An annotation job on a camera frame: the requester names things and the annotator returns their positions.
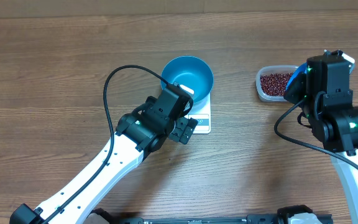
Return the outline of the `blue plastic measuring scoop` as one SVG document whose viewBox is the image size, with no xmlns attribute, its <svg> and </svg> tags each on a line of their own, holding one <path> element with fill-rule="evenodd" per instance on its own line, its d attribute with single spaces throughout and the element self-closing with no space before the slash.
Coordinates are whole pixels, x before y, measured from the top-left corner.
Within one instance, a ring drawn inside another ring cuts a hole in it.
<svg viewBox="0 0 358 224">
<path fill-rule="evenodd" d="M 301 73 L 306 73 L 307 71 L 307 63 L 303 63 L 302 65 L 300 65 L 292 74 L 291 78 L 289 79 L 287 85 L 286 85 L 286 90 L 288 90 L 289 86 L 291 85 L 292 81 Z"/>
</svg>

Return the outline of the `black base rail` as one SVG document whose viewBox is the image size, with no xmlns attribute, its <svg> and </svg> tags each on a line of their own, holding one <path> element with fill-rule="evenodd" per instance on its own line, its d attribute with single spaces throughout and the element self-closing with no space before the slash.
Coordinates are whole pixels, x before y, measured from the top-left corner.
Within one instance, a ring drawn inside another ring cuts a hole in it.
<svg viewBox="0 0 358 224">
<path fill-rule="evenodd" d="M 253 214 L 246 217 L 214 217 L 214 218 L 161 218 L 145 219 L 141 217 L 115 217 L 113 224 L 279 224 L 275 214 Z"/>
</svg>

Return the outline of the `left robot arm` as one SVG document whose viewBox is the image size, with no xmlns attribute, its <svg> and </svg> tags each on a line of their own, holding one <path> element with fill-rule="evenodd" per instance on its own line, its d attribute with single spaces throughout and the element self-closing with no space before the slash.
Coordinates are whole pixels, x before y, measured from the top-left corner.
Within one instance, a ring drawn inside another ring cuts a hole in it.
<svg viewBox="0 0 358 224">
<path fill-rule="evenodd" d="M 187 115 L 194 91 L 168 84 L 158 98 L 146 102 L 119 120 L 103 150 L 64 188 L 36 209 L 20 205 L 10 223 L 83 223 L 92 209 L 166 139 L 186 144 L 198 124 Z"/>
</svg>

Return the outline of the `teal bowl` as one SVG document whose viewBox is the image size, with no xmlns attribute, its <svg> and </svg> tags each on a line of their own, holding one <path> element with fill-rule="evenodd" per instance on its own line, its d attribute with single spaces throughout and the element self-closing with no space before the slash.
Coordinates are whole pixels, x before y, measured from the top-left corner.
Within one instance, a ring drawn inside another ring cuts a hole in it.
<svg viewBox="0 0 358 224">
<path fill-rule="evenodd" d="M 162 74 L 169 83 L 178 83 L 194 91 L 193 101 L 201 103 L 211 92 L 214 75 L 209 65 L 198 57 L 184 55 L 166 64 Z"/>
</svg>

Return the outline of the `white digital kitchen scale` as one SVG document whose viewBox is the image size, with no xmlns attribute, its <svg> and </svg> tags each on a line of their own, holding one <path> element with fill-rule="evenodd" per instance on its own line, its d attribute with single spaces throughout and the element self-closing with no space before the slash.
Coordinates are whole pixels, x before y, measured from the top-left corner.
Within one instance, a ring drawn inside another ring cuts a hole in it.
<svg viewBox="0 0 358 224">
<path fill-rule="evenodd" d="M 186 118 L 197 120 L 194 134 L 209 134 L 211 132 L 211 95 L 195 103 Z"/>
</svg>

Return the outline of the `red beans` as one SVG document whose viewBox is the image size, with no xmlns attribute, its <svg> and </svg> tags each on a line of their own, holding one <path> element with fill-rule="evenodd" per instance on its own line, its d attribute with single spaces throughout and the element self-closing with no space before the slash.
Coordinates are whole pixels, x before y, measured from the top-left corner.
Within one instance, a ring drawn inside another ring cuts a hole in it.
<svg viewBox="0 0 358 224">
<path fill-rule="evenodd" d="M 292 73 L 271 73 L 260 77 L 262 91 L 268 96 L 283 96 Z"/>
</svg>

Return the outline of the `clear plastic container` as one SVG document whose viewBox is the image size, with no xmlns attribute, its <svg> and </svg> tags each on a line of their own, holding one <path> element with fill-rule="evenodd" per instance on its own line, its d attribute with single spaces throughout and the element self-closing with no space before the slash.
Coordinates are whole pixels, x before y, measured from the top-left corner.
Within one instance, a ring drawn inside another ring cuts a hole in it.
<svg viewBox="0 0 358 224">
<path fill-rule="evenodd" d="M 264 102 L 286 102 L 283 94 L 296 65 L 273 65 L 261 68 L 255 78 L 257 93 Z"/>
</svg>

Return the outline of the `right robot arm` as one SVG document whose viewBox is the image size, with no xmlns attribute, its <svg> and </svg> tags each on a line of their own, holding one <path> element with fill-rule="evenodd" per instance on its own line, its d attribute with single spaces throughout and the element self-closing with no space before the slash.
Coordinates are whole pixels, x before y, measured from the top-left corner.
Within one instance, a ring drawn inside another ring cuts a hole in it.
<svg viewBox="0 0 358 224">
<path fill-rule="evenodd" d="M 300 108 L 298 119 L 321 147 L 280 135 L 292 143 L 323 152 L 341 180 L 352 223 L 358 223 L 358 106 L 353 105 L 350 75 L 355 61 L 340 50 L 310 57 L 287 84 L 284 99 Z"/>
</svg>

